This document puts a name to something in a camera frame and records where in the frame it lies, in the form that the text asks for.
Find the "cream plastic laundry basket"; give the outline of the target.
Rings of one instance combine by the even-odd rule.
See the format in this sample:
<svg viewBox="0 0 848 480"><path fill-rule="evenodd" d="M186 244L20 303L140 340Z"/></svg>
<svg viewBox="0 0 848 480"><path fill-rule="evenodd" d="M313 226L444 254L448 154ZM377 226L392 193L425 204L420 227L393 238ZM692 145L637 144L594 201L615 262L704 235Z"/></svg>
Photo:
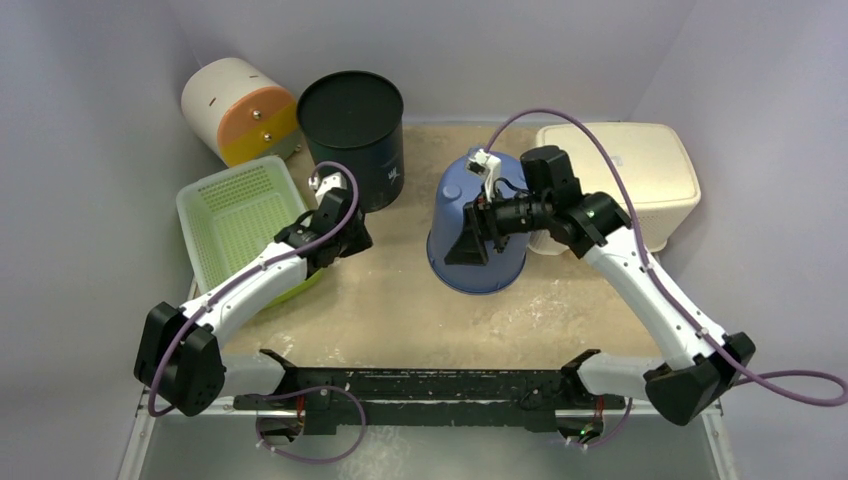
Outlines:
<svg viewBox="0 0 848 480"><path fill-rule="evenodd" d="M590 122L586 127L607 151L623 181L647 250L663 250L701 200L695 169L677 133L655 123ZM584 192L605 192L626 206L602 155L576 126L543 127L534 145L563 149Z"/></svg>

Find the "dark navy cylindrical bin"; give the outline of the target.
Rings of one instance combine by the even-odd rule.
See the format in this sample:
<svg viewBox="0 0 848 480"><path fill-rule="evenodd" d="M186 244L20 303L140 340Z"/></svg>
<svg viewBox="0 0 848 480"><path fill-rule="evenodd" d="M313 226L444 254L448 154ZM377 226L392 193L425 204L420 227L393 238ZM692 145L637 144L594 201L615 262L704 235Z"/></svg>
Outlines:
<svg viewBox="0 0 848 480"><path fill-rule="evenodd" d="M404 187L403 113L404 100L394 83L360 70L314 81L296 109L313 162L345 166L367 213L391 205Z"/></svg>

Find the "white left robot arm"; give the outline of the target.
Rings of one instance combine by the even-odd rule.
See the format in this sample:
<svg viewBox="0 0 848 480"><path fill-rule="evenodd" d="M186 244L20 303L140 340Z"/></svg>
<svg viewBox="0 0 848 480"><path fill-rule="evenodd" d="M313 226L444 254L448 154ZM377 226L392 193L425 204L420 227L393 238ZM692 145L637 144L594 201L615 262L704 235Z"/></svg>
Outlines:
<svg viewBox="0 0 848 480"><path fill-rule="evenodd" d="M220 397L243 394L275 409L295 402L298 382L282 361L269 353L225 357L221 349L272 300L372 246L358 201L356 186L324 191L309 220L284 228L221 285L179 307L162 302L150 310L134 367L149 389L150 415L195 416Z"/></svg>

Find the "green tray with white strainer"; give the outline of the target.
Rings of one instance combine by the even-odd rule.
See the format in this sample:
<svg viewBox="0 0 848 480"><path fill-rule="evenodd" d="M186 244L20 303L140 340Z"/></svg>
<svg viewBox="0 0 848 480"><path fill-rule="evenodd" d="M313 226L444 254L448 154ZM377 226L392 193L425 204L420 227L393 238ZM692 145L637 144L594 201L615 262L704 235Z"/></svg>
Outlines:
<svg viewBox="0 0 848 480"><path fill-rule="evenodd" d="M296 297L296 296L300 295L301 293L303 293L303 292L305 292L305 291L309 290L309 289L310 289L310 288L312 288L314 285L316 285L317 283L319 283L319 282L320 282L320 280L323 278L323 276L324 276L324 271L323 271L323 270L317 271L317 272L316 272L316 273L314 273L313 275L309 276L309 277L308 277L308 278L307 278L307 279L306 279L303 283L301 283L300 285L298 285L298 286L296 286L296 287L293 287L293 288L291 288L291 289L289 289L289 290L285 291L283 294L281 294L281 295L279 295L279 296L275 297L272 301L270 301L268 304L266 304L266 305L263 307L263 310L268 309L268 308L271 308L271 307L274 307L274 306L276 306L276 305L283 304L283 303L285 303L285 302L287 302L287 301L291 300L292 298L294 298L294 297ZM187 299L188 299L188 300L194 300L194 299L196 299L196 298L200 297L201 295L202 295L202 292L201 292L201 290L200 290L200 287L199 287L198 281L197 281L195 278L193 278L193 279L192 279L192 282L191 282L191 284L190 284L190 287L189 287L189 291L188 291Z"/></svg>

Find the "white perforated strainer basket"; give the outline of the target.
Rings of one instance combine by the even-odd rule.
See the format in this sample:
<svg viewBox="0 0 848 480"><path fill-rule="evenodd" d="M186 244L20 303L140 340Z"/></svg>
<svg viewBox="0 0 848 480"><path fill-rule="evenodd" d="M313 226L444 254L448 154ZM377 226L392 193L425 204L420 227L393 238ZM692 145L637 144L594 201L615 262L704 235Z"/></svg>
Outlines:
<svg viewBox="0 0 848 480"><path fill-rule="evenodd" d="M201 293L254 260L307 210L284 161L274 155L183 187L176 207Z"/></svg>

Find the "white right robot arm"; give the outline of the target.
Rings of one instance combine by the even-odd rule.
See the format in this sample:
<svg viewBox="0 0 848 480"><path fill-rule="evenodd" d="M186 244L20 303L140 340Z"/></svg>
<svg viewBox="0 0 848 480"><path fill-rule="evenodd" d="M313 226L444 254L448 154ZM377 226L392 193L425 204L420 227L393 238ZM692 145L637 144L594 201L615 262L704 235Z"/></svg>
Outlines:
<svg viewBox="0 0 848 480"><path fill-rule="evenodd" d="M663 286L665 272L645 252L631 217L609 194L583 192L564 150L526 151L520 158L525 185L511 197L496 185L501 166L482 148L468 153L465 169L482 185L461 209L445 264L485 266L511 237L546 231L605 277L661 352L658 359L584 356L561 381L569 404L584 407L604 394L646 400L664 419L684 426L734 385L739 373L733 364L748 364L753 341L726 333L685 295Z"/></svg>

